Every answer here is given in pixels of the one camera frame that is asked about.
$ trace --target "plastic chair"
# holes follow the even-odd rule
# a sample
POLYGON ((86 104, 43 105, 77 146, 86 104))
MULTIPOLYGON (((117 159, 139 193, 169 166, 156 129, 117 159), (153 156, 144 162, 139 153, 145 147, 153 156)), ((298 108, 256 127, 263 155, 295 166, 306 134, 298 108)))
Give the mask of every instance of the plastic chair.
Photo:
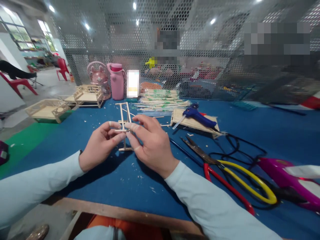
POLYGON ((33 87, 30 85, 30 83, 28 82, 27 79, 23 78, 23 79, 16 79, 16 80, 12 80, 10 81, 9 79, 6 78, 6 76, 0 72, 1 77, 3 77, 4 80, 6 80, 6 82, 12 87, 12 89, 19 95, 19 97, 22 97, 22 95, 20 94, 19 90, 18 90, 18 85, 24 85, 27 88, 30 89, 31 92, 33 92, 34 95, 38 95, 37 92, 33 89, 33 87))
POLYGON ((67 81, 66 72, 69 73, 69 70, 67 68, 66 61, 63 58, 58 58, 58 65, 59 65, 59 68, 60 68, 59 70, 57 70, 57 75, 58 75, 59 81, 60 81, 59 73, 61 73, 61 75, 63 76, 64 80, 67 81))

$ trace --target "hand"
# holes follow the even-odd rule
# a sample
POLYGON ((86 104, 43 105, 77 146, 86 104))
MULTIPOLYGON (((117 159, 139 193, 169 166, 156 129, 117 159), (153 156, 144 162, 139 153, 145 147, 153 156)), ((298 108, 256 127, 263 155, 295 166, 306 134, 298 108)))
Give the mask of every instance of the hand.
POLYGON ((169 177, 177 167, 179 160, 172 155, 168 134, 162 130, 160 123, 155 118, 137 115, 132 120, 140 121, 140 124, 144 125, 142 127, 136 123, 128 122, 124 125, 143 142, 143 146, 141 146, 136 136, 127 132, 127 137, 137 157, 163 178, 169 177))
POLYGON ((124 133, 115 132, 111 127, 120 129, 121 125, 109 121, 93 131, 86 148, 79 156, 80 168, 84 172, 104 162, 112 149, 126 137, 124 133))

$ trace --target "red scissor handle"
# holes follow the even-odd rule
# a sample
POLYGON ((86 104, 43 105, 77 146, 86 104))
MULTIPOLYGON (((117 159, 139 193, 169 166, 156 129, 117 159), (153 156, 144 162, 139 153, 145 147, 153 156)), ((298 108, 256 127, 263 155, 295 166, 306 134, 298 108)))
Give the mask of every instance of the red scissor handle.
POLYGON ((224 186, 227 187, 227 189, 229 189, 234 195, 236 195, 237 198, 239 198, 239 200, 244 204, 244 206, 246 207, 249 213, 251 213, 253 216, 255 215, 254 209, 251 203, 249 203, 248 200, 244 198, 244 196, 242 196, 234 187, 232 187, 226 180, 224 180, 223 177, 221 177, 219 174, 213 171, 212 168, 209 167, 207 163, 203 164, 203 169, 204 169, 204 176, 208 181, 212 182, 209 174, 211 173, 215 178, 219 180, 219 182, 221 182, 224 186))

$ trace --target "wooden model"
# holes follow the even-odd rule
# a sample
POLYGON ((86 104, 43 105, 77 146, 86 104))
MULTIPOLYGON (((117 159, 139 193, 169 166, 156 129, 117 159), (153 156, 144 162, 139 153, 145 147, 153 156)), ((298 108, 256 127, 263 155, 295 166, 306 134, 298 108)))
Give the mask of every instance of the wooden model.
POLYGON ((83 105, 83 106, 98 106, 101 107, 103 102, 103 93, 101 86, 96 85, 81 85, 76 87, 77 91, 73 94, 74 101, 79 107, 82 107, 84 102, 96 103, 95 105, 83 105))
MULTIPOLYGON (((179 120, 183 116, 182 115, 183 112, 184 112, 184 110, 183 109, 179 109, 179 108, 175 108, 173 110, 172 115, 171 115, 171 123, 170 123, 171 126, 173 126, 173 124, 179 122, 179 120)), ((217 123, 216 129, 218 131, 220 131, 219 127, 218 127, 218 122, 217 122, 217 118, 216 117, 211 117, 211 116, 208 116, 208 115, 205 115, 205 117, 210 119, 211 121, 216 122, 217 123)), ((193 118, 184 118, 183 121, 180 123, 180 125, 184 125, 184 126, 187 126, 187 127, 190 127, 190 128, 194 128, 194 129, 198 129, 198 130, 204 131, 204 132, 212 133, 212 136, 213 136, 214 139, 222 135, 221 133, 216 132, 212 128, 208 128, 208 127, 203 126, 201 123, 199 123, 198 121, 194 120, 193 118)))
POLYGON ((76 101, 74 100, 74 96, 73 95, 71 95, 71 96, 59 96, 59 99, 61 99, 62 101, 66 102, 66 104, 68 106, 76 106, 77 105, 76 101))
POLYGON ((44 99, 25 109, 26 113, 36 121, 37 119, 55 119, 57 123, 61 123, 59 117, 68 110, 70 107, 59 99, 44 99))
MULTIPOLYGON (((122 129, 117 129, 115 130, 116 132, 129 132, 130 130, 129 129, 125 129, 124 128, 124 124, 126 122, 131 122, 131 116, 130 116, 130 109, 129 109, 129 105, 128 105, 128 102, 125 102, 125 103, 116 103, 116 105, 119 105, 120 106, 120 113, 121 113, 121 122, 120 124, 122 124, 122 129), (123 113, 122 113, 122 105, 123 104, 126 104, 127 105, 127 120, 124 120, 123 119, 123 113)), ((127 148, 126 147, 126 139, 124 139, 124 147, 123 148, 119 148, 119 151, 132 151, 133 149, 132 148, 127 148)))

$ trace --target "bunny figurine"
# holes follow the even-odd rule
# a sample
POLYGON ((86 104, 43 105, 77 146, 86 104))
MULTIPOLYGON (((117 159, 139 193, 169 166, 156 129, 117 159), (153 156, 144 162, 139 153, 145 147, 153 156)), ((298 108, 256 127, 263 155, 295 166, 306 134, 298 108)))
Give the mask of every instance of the bunny figurine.
POLYGON ((103 92, 103 100, 109 99, 111 97, 111 92, 108 84, 108 77, 106 75, 106 66, 102 62, 94 61, 89 63, 87 72, 90 76, 91 84, 101 86, 103 92), (95 63, 99 64, 98 71, 93 66, 93 64, 95 63))

